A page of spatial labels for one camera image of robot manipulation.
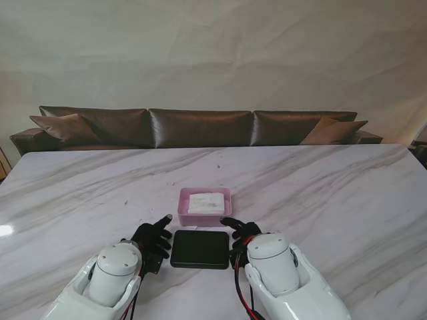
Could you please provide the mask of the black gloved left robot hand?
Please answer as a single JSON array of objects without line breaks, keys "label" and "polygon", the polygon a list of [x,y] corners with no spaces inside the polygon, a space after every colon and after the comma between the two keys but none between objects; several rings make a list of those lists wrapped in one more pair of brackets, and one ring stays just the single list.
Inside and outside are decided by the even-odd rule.
[{"label": "black gloved left robot hand", "polygon": [[154,224],[143,223],[131,239],[121,239],[121,242],[130,241],[136,244],[141,252],[142,257],[147,255],[155,255],[163,259],[169,258],[168,251],[171,249],[169,240],[172,238],[172,233],[165,228],[171,223],[173,216],[166,215]]}]

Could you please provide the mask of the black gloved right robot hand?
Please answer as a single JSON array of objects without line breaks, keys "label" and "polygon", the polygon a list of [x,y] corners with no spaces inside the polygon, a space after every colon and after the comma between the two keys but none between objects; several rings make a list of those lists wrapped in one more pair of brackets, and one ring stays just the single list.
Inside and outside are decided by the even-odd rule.
[{"label": "black gloved right robot hand", "polygon": [[241,247],[249,237],[262,233],[258,225],[254,222],[244,223],[232,217],[224,217],[220,222],[222,225],[231,227],[234,230],[232,233],[232,238],[234,240],[232,244],[233,249]]}]

